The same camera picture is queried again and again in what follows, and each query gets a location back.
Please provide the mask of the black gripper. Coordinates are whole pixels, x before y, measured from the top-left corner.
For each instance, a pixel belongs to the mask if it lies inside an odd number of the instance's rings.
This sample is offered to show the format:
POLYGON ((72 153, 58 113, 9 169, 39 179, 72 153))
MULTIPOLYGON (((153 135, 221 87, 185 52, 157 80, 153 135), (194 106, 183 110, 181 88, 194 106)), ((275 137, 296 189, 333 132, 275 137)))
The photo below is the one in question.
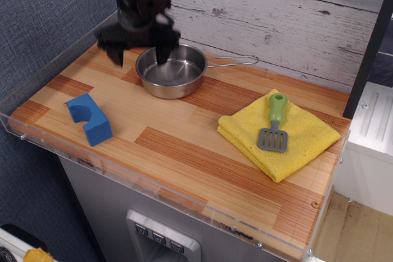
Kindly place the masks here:
POLYGON ((98 46, 118 66, 123 66, 124 50, 155 47, 158 65, 165 64, 173 48, 179 46, 179 31, 166 15, 171 0, 116 0, 117 23, 96 33, 98 46))

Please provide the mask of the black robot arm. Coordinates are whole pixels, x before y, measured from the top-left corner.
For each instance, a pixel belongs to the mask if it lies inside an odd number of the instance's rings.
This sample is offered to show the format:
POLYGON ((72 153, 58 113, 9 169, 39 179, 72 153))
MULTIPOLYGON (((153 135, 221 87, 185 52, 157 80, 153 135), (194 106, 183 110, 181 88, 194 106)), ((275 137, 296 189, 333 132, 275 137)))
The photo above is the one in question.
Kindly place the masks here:
POLYGON ((123 54, 135 47, 155 48, 158 64, 167 62, 179 46, 180 32, 166 14, 171 0, 116 0, 117 22, 95 33, 97 46, 118 65, 123 54))

